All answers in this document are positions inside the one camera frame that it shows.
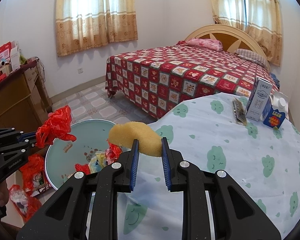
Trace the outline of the person's left hand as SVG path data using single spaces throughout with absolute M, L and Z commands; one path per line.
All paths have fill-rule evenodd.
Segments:
M 5 206 L 9 200 L 9 191 L 7 188 L 7 182 L 4 180 L 0 183 L 0 207 Z

